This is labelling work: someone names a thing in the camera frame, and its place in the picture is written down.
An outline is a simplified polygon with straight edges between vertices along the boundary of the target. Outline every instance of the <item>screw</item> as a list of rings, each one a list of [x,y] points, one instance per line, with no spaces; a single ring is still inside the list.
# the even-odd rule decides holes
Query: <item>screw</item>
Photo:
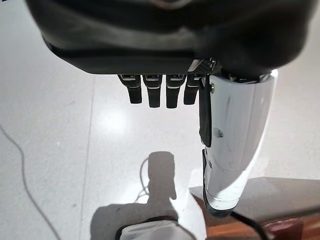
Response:
[[[212,83],[211,84],[211,93],[214,94],[215,93],[215,85]]]

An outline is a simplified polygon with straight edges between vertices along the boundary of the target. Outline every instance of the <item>black robotic finger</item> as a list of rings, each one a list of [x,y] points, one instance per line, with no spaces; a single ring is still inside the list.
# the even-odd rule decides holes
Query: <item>black robotic finger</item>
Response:
[[[129,93],[130,103],[142,103],[141,77],[133,74],[119,74],[121,83],[126,86]]]
[[[166,107],[175,109],[178,103],[180,87],[184,84],[187,75],[166,75]]]
[[[183,103],[185,105],[193,105],[196,101],[197,92],[200,86],[201,75],[188,74],[186,78],[186,85],[184,89]]]
[[[148,90],[149,107],[160,107],[162,75],[143,75],[143,82]]]

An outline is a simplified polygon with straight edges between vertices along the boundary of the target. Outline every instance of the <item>white casing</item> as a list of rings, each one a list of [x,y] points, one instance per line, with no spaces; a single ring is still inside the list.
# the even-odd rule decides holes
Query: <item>white casing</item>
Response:
[[[120,240],[196,240],[176,221],[161,220],[131,225],[122,230]]]
[[[277,78],[277,70],[251,84],[210,76],[212,140],[205,148],[204,185],[216,210],[234,208],[244,191],[260,152]]]

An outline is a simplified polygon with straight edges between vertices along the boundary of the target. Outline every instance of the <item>white robotic arm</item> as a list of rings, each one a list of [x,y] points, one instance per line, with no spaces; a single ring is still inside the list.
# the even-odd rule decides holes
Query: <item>white robotic arm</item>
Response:
[[[211,75],[200,90],[200,104],[202,95],[210,97],[203,198],[213,217],[229,215],[243,193],[262,145],[277,78],[277,70],[245,83]]]

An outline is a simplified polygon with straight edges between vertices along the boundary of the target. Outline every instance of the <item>black cable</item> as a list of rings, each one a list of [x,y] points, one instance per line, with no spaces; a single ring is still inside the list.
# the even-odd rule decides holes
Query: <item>black cable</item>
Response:
[[[45,213],[41,210],[41,208],[39,207],[39,205],[37,204],[36,200],[34,199],[34,197],[32,196],[31,192],[29,191],[28,185],[27,185],[27,180],[26,180],[26,172],[25,172],[25,154],[24,151],[22,150],[22,148],[19,146],[18,143],[15,142],[15,140],[13,140],[8,134],[7,132],[4,130],[4,128],[2,127],[2,125],[0,125],[0,130],[3,133],[3,135],[5,136],[5,138],[12,143],[19,151],[20,155],[21,155],[21,173],[22,173],[22,182],[23,182],[23,187],[24,190],[27,194],[27,196],[29,197],[30,201],[32,202],[33,206],[35,207],[35,209],[38,211],[38,213],[41,215],[41,217],[43,218],[43,220],[45,221],[45,223],[48,225],[48,227],[50,228],[50,230],[52,231],[52,233],[54,234],[55,238],[57,240],[61,240],[61,237],[59,236],[57,230],[55,229],[55,227],[53,226],[53,224],[50,222],[50,220],[48,219],[48,217],[45,215]]]
[[[262,228],[262,226],[259,223],[257,223],[256,221],[251,220],[250,218],[247,218],[245,216],[242,216],[234,211],[230,215],[233,218],[235,218],[236,220],[253,228],[255,230],[255,232],[260,236],[261,240],[269,240],[269,238],[268,238],[266,232],[264,231],[264,229]]]

